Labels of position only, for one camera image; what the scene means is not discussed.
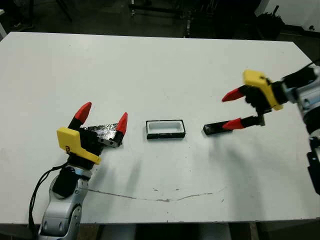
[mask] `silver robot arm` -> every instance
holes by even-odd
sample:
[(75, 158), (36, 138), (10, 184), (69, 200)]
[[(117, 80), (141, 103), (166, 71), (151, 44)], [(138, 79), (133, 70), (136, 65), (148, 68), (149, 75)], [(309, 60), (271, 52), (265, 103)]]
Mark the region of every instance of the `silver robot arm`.
[(54, 192), (53, 188), (57, 176), (51, 183), (49, 189), (49, 204), (43, 215), (42, 223), (38, 232), (39, 240), (74, 240), (79, 230), (82, 204), (88, 192), (88, 180), (91, 177), (89, 170), (67, 165), (67, 170), (79, 176), (72, 195), (68, 197), (61, 196)]

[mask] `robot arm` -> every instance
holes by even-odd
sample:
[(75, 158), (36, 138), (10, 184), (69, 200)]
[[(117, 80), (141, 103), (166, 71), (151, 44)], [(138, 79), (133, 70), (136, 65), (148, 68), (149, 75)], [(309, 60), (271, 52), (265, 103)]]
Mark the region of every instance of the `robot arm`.
[[(29, 229), (34, 239), (76, 239), (81, 221), (83, 201), (88, 192), (91, 169), (101, 161), (104, 147), (117, 148), (122, 144), (127, 130), (128, 114), (125, 112), (115, 124), (81, 128), (86, 121), (91, 102), (83, 105), (68, 127), (57, 130), (60, 148), (69, 155), (67, 162), (47, 171), (40, 178), (30, 201)], [(35, 197), (40, 184), (49, 173), (61, 169), (49, 188), (49, 204), (43, 215), (38, 233), (32, 217)]]
[(225, 131), (243, 129), (254, 125), (264, 126), (264, 114), (278, 111), (284, 103), (297, 104), (309, 133), (311, 152), (308, 171), (317, 194), (320, 195), (320, 67), (306, 66), (301, 70), (271, 82), (262, 72), (246, 70), (244, 85), (228, 92), (223, 102), (245, 97), (257, 112), (257, 116), (237, 118), (222, 125)]

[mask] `dark floor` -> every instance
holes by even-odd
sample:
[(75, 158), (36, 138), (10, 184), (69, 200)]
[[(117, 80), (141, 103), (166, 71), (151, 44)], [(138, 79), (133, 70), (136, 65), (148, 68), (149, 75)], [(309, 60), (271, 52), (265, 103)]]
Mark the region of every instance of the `dark floor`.
[[(34, 28), (30, 32), (121, 35), (144, 37), (182, 38), (186, 33), (188, 11), (193, 0), (184, 0), (184, 18), (170, 13), (137, 10), (134, 17), (128, 8), (128, 0), (64, 0), (72, 17), (68, 20), (55, 0), (35, 0)], [(153, 0), (153, 6), (172, 8), (178, 0)], [(27, 6), (22, 6), (28, 16)], [(0, 16), (3, 27), (10, 31), (10, 18)], [(191, 37), (216, 38), (212, 19), (193, 21)], [(238, 26), (232, 39), (259, 39), (249, 33), (248, 25)], [(282, 31), (277, 41), (294, 42), (311, 60), (320, 58), (320, 38), (302, 36), (294, 31)]]

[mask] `metal stand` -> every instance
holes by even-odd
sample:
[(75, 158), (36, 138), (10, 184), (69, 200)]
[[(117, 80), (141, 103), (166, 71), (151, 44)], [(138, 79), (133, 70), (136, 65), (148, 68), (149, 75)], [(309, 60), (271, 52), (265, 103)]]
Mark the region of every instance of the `metal stand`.
[(153, 7), (147, 4), (138, 5), (135, 4), (135, 0), (129, 0), (128, 7), (131, 10), (131, 16), (136, 14), (136, 10), (147, 10), (153, 12), (161, 12), (161, 13), (168, 13), (168, 14), (175, 14), (183, 18), (183, 0), (178, 0), (175, 8), (163, 8), (163, 7)]
[[(65, 3), (64, 0), (55, 0), (56, 3), (59, 5), (59, 7), (61, 8), (61, 10), (64, 12), (64, 14), (66, 15), (66, 17), (69, 19), (70, 22), (72, 22), (72, 18), (68, 12), (68, 7)], [(34, 0), (30, 0), (29, 2), (29, 18), (30, 18), (30, 24), (33, 23), (33, 19), (34, 19)]]

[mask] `black cable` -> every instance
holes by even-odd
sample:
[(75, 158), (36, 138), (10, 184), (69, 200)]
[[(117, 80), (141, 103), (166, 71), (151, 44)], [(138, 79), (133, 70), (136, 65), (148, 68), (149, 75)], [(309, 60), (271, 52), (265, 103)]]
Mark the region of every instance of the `black cable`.
[(314, 60), (314, 61), (310, 62), (309, 64), (307, 64), (306, 66), (304, 66), (304, 67), (303, 67), (303, 68), (301, 68), (300, 70), (305, 69), (305, 68), (309, 67), (310, 65), (315, 64), (316, 62), (320, 62), (320, 58), (318, 58), (318, 59), (316, 59), (316, 60)]
[(32, 196), (31, 196), (31, 199), (30, 199), (30, 204), (29, 204), (29, 219), (28, 219), (28, 227), (32, 233), (32, 237), (33, 239), (36, 238), (37, 236), (37, 232), (36, 232), (36, 226), (35, 226), (35, 222), (34, 222), (34, 218), (32, 216), (32, 211), (34, 210), (34, 206), (35, 206), (35, 201), (36, 201), (36, 196), (37, 196), (37, 191), (40, 187), (40, 185), (47, 179), (47, 177), (49, 176), (49, 174), (52, 172), (52, 171), (56, 171), (56, 170), (59, 170), (59, 169), (62, 169), (64, 168), (68, 163), (64, 163), (60, 166), (54, 166), (53, 168), (51, 168), (50, 170), (46, 171), (41, 177), (40, 179), (38, 180), (35, 188), (34, 188), (34, 191), (32, 193)]

